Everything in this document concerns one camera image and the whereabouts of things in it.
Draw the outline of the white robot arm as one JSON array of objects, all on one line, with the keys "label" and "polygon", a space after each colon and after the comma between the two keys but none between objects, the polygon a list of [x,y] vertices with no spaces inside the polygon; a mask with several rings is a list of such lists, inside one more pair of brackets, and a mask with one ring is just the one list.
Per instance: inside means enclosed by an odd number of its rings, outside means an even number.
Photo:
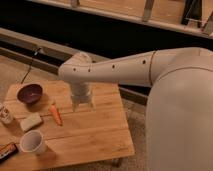
[{"label": "white robot arm", "polygon": [[148,171],[213,171],[213,51],[155,50],[93,63],[84,52],[58,70],[71,98],[91,98],[91,82],[149,87],[146,107]]}]

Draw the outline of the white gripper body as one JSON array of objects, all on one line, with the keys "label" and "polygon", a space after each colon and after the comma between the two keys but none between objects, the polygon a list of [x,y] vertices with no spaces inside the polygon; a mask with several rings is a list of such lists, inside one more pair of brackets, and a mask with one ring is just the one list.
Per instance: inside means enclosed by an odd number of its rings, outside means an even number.
[{"label": "white gripper body", "polygon": [[88,83],[72,83],[70,89],[71,99],[74,103],[89,103],[91,101],[92,90]]}]

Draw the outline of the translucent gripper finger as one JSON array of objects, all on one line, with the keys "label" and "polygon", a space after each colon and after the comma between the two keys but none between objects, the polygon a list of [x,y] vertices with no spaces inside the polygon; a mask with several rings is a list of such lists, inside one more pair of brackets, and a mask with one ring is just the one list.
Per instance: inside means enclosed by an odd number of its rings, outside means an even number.
[{"label": "translucent gripper finger", "polygon": [[72,103],[72,110],[73,110],[73,112],[76,112],[78,106],[79,106],[78,103]]},{"label": "translucent gripper finger", "polygon": [[90,109],[94,109],[94,105],[93,105],[92,101],[88,102],[88,106],[89,106]]}]

